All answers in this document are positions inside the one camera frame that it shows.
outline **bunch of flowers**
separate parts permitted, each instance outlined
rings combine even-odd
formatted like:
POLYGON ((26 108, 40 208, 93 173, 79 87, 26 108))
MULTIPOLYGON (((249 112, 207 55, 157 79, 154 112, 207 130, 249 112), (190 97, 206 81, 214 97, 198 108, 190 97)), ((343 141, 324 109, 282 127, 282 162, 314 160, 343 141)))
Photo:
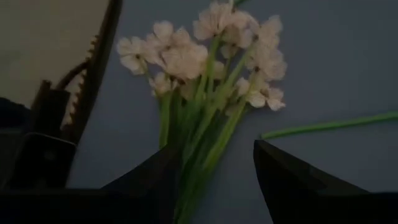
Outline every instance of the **bunch of flowers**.
POLYGON ((153 30, 145 40, 122 38, 117 50, 122 65, 144 75, 159 101, 160 149, 182 150, 175 222, 187 223, 239 120, 251 108, 285 107, 283 92, 273 87, 287 68, 278 50, 282 23, 279 16, 258 23, 230 1, 212 2, 193 21, 194 36, 211 39, 209 48, 168 21, 153 30), (162 72, 152 75, 149 65, 162 72))

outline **green stem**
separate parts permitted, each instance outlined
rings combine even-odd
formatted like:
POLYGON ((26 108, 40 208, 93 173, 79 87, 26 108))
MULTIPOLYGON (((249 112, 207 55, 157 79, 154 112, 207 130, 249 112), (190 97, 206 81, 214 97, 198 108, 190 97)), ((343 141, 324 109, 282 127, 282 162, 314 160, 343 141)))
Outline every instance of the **green stem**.
POLYGON ((282 136, 288 136, 291 134, 300 134, 300 133, 308 133, 313 131, 323 131, 329 129, 350 127, 350 126, 359 126, 364 124, 376 123, 380 121, 390 121, 397 119, 398 119, 398 112, 390 112, 375 116, 367 116, 363 118, 351 119, 348 121, 334 121, 329 123, 314 124, 314 125, 302 126, 296 128, 286 128, 279 131, 271 131, 269 133, 262 134, 261 138, 272 139, 272 138, 279 138, 282 136))
POLYGON ((166 93, 160 100, 160 138, 159 138, 159 149, 162 149, 167 145, 167 139, 169 137, 169 126, 170 126, 170 102, 172 99, 172 92, 166 93))
POLYGON ((245 53, 243 54, 243 56, 240 59, 240 61, 238 62, 238 64, 235 66, 234 70, 229 75, 227 81, 223 85, 220 86, 220 89, 216 93, 215 102, 206 107, 207 110, 205 111, 205 115, 204 115, 203 119, 201 120, 197 131, 195 132, 195 136, 193 138, 190 149, 188 149, 188 152, 185 153, 184 161, 187 161, 187 159, 189 159, 189 157, 192 155, 193 150, 196 148, 196 146, 200 142, 201 138, 203 137, 203 133, 205 133, 205 131, 207 130, 207 127, 210 125, 210 122, 213 119, 214 114, 216 113, 217 109, 220 107, 220 104, 222 104, 223 100, 226 97, 228 97, 227 94, 230 91, 230 89, 232 88, 236 77, 241 73, 241 70, 243 69, 243 66, 246 63, 246 59, 249 57, 250 51, 252 50, 252 48, 253 48, 253 46, 250 46, 247 49, 247 51, 245 51, 245 53))
POLYGON ((214 82, 214 61, 216 58, 216 53, 218 46, 220 45, 222 34, 218 34, 212 41, 210 45, 209 56, 206 61, 205 74, 201 76, 200 83, 198 86, 197 93, 195 95, 195 104, 200 103, 203 100, 203 94, 205 92, 205 86, 207 79, 209 79, 208 92, 211 90, 210 85, 214 82))
POLYGON ((220 80, 220 85, 224 84, 224 82, 225 82, 225 80, 226 80, 226 77, 227 77, 227 75, 228 75, 228 70, 229 70, 229 68, 230 68, 230 66, 231 66, 232 58, 233 58, 233 57, 229 57, 229 58, 226 60, 226 63, 225 63, 225 66, 224 66, 224 71, 223 71, 223 77, 222 77, 221 80, 220 80))

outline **white flower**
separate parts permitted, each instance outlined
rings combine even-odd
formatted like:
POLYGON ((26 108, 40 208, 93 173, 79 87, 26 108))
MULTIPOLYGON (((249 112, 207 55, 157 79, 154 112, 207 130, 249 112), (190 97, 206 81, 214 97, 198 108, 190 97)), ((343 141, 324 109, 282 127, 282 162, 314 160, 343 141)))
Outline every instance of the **white flower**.
POLYGON ((154 89, 153 95, 162 96, 170 90, 177 87, 177 82, 172 82, 170 78, 166 77, 165 73, 159 72, 154 79, 149 79, 149 85, 154 89))
POLYGON ((138 37, 132 37, 131 40, 122 38, 117 46, 117 51, 121 56, 122 65, 130 69, 135 75, 144 74, 144 57, 145 53, 144 41, 138 37))
POLYGON ((163 69, 181 80, 195 79, 201 74, 207 55, 207 48, 203 45, 173 48, 162 53, 163 69))
POLYGON ((240 78, 236 82, 236 88, 238 89, 238 95, 243 96, 247 94, 246 100, 255 108, 262 108, 268 104, 269 108, 273 111, 277 111, 286 105, 282 102, 283 92, 278 88, 269 87, 268 83, 261 79, 256 80, 257 82, 252 86, 244 79, 240 78))
POLYGON ((278 88, 268 88, 268 90, 263 91, 263 93, 265 93, 267 104, 271 110, 277 111, 286 106, 286 104, 282 102, 282 98, 284 97, 282 90, 278 88))
POLYGON ((261 45, 274 49, 279 45, 279 33, 282 31, 282 22, 278 15, 270 16, 261 26, 251 19, 249 25, 252 31, 258 36, 261 45))
POLYGON ((154 34, 147 35, 147 43, 157 51, 170 47, 174 32, 173 24, 169 21, 155 22, 154 34))
POLYGON ((236 26, 228 26, 223 35, 226 43, 221 47, 224 58, 230 58, 236 54, 238 48, 245 49, 252 42, 253 33, 249 29, 239 29, 236 26))
POLYGON ((169 21, 162 21, 154 24, 154 33, 147 35, 147 43, 150 48, 162 52, 172 47, 190 45, 191 38, 184 27, 174 33, 173 24, 169 21))
POLYGON ((286 74, 287 64, 282 52, 257 43, 246 60, 248 70, 258 73, 265 81, 281 80, 286 74))
POLYGON ((193 21, 193 30, 198 40, 205 40, 220 34, 226 26, 234 22, 233 2, 212 2, 210 8, 199 13, 199 20, 193 21))
POLYGON ((261 108, 265 106, 266 97, 261 94, 260 89, 255 88, 255 86, 253 86, 251 89, 249 89, 249 87, 250 83, 245 78, 240 78, 236 82, 236 88, 238 89, 239 96, 245 95, 250 90, 246 100, 255 108, 261 108))

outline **table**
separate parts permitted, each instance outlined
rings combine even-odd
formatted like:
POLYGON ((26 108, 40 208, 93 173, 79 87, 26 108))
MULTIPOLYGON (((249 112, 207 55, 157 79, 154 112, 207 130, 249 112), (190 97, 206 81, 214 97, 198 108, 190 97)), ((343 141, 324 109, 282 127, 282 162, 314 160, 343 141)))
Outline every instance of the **table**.
MULTIPOLYGON (((209 1, 124 1, 114 43, 145 37, 154 21, 192 31, 209 1)), ((253 140, 280 128, 398 110, 398 1, 248 0, 259 20, 279 14, 280 49, 289 64, 286 109, 257 110, 238 126, 192 223, 272 223, 257 183, 253 140)), ((78 146, 69 187, 98 188, 155 153, 157 103, 142 77, 111 51, 78 146)), ((398 190, 398 123, 379 123, 271 140, 270 143, 372 192, 398 190)))

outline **black object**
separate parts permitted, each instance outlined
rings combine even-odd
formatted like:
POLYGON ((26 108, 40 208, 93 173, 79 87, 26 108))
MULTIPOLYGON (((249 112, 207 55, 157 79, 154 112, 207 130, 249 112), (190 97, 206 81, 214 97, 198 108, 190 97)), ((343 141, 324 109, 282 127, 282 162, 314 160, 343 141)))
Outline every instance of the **black object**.
POLYGON ((101 85, 106 62, 113 43, 122 0, 110 0, 92 57, 72 69, 52 88, 44 80, 31 107, 27 125, 19 137, 13 136, 13 149, 0 146, 0 189, 46 189, 65 187, 81 135, 101 85), (82 70, 84 84, 74 105, 72 123, 61 128, 70 93, 64 88, 82 70))
POLYGON ((398 223, 398 194, 371 194, 265 142, 254 142, 257 179, 280 223, 398 223))
POLYGON ((171 224, 180 162, 166 147, 102 189, 0 192, 0 223, 171 224))

